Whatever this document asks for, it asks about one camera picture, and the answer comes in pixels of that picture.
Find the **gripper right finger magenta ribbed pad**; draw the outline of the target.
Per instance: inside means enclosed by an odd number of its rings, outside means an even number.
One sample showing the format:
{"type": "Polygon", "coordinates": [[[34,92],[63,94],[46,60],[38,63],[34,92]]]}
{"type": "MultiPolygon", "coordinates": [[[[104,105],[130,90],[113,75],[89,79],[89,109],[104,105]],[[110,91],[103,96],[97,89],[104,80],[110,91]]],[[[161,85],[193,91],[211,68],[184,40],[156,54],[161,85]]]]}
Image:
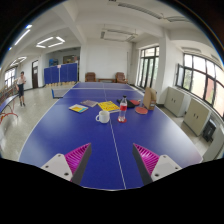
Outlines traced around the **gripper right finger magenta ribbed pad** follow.
{"type": "Polygon", "coordinates": [[[181,167],[168,155],[159,156],[136,143],[133,144],[132,153],[144,185],[181,170],[181,167]]]}

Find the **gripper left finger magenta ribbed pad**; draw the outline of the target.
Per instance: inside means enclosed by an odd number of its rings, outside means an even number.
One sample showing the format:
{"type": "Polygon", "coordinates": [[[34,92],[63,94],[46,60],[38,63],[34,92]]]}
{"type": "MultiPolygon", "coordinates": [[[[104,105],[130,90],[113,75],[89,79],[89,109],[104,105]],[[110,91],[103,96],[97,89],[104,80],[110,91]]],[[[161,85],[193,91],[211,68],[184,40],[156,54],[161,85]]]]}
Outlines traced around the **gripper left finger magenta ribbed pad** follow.
{"type": "Polygon", "coordinates": [[[79,185],[91,153],[91,144],[87,143],[67,154],[56,154],[42,166],[42,169],[79,185]]]}

